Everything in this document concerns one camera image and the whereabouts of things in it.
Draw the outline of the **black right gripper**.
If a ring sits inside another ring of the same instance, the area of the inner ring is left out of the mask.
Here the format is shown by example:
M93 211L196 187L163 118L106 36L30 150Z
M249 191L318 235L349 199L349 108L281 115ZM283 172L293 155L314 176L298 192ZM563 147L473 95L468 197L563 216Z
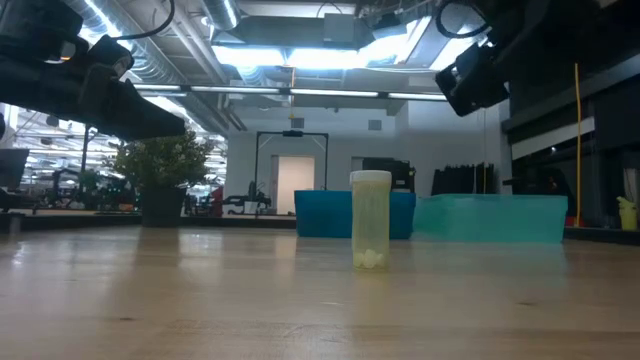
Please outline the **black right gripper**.
M471 45L455 61L435 75L435 81L454 112L467 116L509 97L494 60L497 51L487 45Z

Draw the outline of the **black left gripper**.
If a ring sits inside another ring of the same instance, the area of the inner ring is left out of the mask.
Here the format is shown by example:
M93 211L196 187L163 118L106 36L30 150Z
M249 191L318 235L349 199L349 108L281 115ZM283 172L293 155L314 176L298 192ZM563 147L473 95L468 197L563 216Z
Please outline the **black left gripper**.
M79 113L80 122L131 141L186 133L184 120L144 99L120 78L131 52L104 35L73 41L68 59L42 60L32 49L0 45L0 101L44 113Z

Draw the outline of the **translucent teal plastic bin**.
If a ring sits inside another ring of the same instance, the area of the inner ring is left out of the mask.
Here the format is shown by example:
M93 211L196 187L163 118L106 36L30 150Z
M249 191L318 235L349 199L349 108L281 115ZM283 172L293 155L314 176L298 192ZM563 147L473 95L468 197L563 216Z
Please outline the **translucent teal plastic bin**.
M559 243L564 196L442 194L416 204L413 235L441 242Z

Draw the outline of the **blue plastic bin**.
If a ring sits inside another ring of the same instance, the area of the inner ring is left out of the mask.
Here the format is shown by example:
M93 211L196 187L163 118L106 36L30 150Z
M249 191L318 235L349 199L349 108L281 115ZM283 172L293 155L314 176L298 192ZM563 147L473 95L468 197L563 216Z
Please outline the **blue plastic bin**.
M417 197L392 192L390 196L390 239L406 240L413 232ZM296 230L299 237L350 238L352 236L352 193L350 191L296 190Z

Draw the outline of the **green leafy plant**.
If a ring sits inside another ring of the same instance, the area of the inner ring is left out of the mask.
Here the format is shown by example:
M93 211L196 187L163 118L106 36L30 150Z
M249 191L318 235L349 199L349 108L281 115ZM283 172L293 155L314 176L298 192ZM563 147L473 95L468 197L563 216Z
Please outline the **green leafy plant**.
M187 130L180 136L123 143L105 165L139 189L193 186L205 179L205 163L216 145Z

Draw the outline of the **dark plant pot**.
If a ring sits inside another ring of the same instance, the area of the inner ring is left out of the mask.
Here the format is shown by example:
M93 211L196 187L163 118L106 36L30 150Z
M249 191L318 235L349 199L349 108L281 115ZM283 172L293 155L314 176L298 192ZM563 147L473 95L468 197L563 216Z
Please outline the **dark plant pot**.
M144 188L141 191L142 226L174 228L181 223L186 190L178 187Z

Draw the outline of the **black cabinet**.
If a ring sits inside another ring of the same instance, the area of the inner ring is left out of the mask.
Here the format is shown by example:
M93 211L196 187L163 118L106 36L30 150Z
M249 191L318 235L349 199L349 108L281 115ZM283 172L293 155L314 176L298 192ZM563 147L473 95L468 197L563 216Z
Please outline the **black cabinet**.
M392 176L391 189L394 192L415 192L416 170L409 161L366 157L362 160L362 169L390 172Z

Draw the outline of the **long ceiling light bar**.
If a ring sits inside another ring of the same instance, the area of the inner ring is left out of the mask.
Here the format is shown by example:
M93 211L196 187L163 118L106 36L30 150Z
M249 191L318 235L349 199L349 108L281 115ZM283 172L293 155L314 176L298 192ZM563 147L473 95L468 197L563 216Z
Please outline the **long ceiling light bar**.
M323 96L348 97L364 99L435 101L446 102L445 95L440 93L407 93L340 89L308 89L287 87L247 87L219 85L174 85L174 84L135 84L138 91L156 93L224 93L240 95L281 95L281 96Z

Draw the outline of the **dark monitor screen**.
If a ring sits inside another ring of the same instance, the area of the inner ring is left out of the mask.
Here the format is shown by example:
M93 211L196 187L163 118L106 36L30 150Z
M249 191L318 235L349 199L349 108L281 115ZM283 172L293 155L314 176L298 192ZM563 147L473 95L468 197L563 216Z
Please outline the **dark monitor screen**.
M17 188L24 173L29 149L0 149L0 187Z

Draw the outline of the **yellow-green bottle round pills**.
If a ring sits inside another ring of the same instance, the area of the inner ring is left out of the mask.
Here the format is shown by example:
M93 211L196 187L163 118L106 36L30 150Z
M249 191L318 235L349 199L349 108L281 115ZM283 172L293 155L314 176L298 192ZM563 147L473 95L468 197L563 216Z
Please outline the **yellow-green bottle round pills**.
M352 257L358 270L389 267L391 173L360 170L351 173Z

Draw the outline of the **yellow-green spray bottle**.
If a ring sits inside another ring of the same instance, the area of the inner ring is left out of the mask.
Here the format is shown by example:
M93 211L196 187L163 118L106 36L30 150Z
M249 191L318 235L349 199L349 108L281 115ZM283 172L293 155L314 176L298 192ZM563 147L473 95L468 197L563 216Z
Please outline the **yellow-green spray bottle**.
M619 205L619 217L623 231L638 230L638 210L636 204L624 197L617 197Z

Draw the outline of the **thin black metal frame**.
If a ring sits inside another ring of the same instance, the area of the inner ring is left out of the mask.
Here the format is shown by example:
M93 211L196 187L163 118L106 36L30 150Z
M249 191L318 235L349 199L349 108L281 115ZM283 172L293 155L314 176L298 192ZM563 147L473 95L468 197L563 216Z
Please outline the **thin black metal frame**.
M97 174L94 170L87 168L89 143L96 137L96 133L91 132L91 126L86 125L81 157L81 170L79 174L79 190L84 193L96 187Z

